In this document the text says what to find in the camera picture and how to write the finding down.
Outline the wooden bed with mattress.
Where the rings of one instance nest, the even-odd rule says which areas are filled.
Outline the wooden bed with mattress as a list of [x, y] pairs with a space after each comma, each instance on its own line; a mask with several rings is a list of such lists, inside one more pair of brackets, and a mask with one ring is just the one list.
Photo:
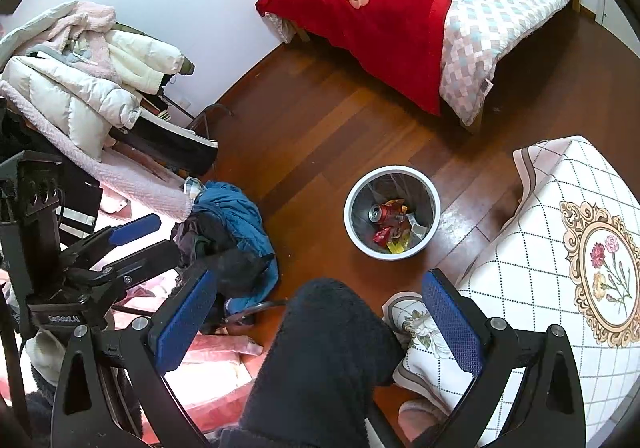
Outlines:
[[[440, 108], [448, 104], [464, 126], [477, 126], [498, 61], [570, 1], [451, 0], [442, 46]], [[308, 33], [277, 16], [262, 18], [283, 41]]]

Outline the white round trash bin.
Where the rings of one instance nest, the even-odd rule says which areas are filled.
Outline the white round trash bin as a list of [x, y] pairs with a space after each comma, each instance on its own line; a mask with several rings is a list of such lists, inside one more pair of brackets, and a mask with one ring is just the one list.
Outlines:
[[439, 193], [425, 174], [382, 166], [349, 191], [343, 211], [348, 238], [376, 260], [404, 260], [424, 250], [439, 226]]

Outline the blue clothes pile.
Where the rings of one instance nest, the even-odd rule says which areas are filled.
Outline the blue clothes pile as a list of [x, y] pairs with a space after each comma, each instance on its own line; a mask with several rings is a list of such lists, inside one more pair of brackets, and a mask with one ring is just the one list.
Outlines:
[[257, 205], [228, 182], [206, 182], [171, 239], [180, 251], [180, 272], [208, 261], [229, 314], [264, 302], [279, 281], [276, 252]]

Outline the red snack wrapper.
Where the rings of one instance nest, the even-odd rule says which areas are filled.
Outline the red snack wrapper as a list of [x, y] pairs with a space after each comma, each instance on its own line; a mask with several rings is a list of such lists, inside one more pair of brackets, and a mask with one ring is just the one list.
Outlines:
[[398, 242], [404, 235], [402, 225], [381, 227], [373, 236], [373, 242], [381, 248], [387, 248], [390, 243]]

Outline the red blanket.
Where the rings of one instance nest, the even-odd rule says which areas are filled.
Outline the red blanket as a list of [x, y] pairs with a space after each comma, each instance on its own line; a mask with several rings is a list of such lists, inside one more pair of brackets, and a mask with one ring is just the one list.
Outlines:
[[258, 0], [256, 9], [346, 50], [367, 73], [438, 116], [450, 5], [451, 0]]

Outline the white puffer jackets pile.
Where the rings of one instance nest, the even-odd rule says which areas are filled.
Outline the white puffer jackets pile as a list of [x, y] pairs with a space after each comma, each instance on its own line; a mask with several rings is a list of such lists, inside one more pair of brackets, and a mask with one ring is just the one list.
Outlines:
[[88, 0], [48, 9], [1, 38], [2, 81], [96, 161], [113, 127], [131, 130], [141, 118], [144, 94], [193, 71], [180, 49]]

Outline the red crushed soda can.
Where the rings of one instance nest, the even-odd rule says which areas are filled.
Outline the red crushed soda can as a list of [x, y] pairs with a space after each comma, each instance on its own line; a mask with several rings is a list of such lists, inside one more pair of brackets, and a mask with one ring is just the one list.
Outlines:
[[398, 222], [407, 210], [403, 204], [375, 204], [370, 207], [368, 219], [378, 226], [390, 226], [391, 223]]

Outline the white patterned tablecloth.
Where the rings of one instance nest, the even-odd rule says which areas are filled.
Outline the white patterned tablecloth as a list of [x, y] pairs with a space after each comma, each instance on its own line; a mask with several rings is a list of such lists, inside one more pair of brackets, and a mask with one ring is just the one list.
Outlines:
[[[639, 202], [585, 137], [515, 150], [523, 185], [514, 215], [454, 286], [487, 317], [545, 331], [572, 346], [584, 398], [587, 447], [601, 446], [639, 383]], [[422, 398], [402, 404], [410, 442], [442, 423], [471, 382], [419, 293], [383, 305], [402, 346], [394, 382]]]

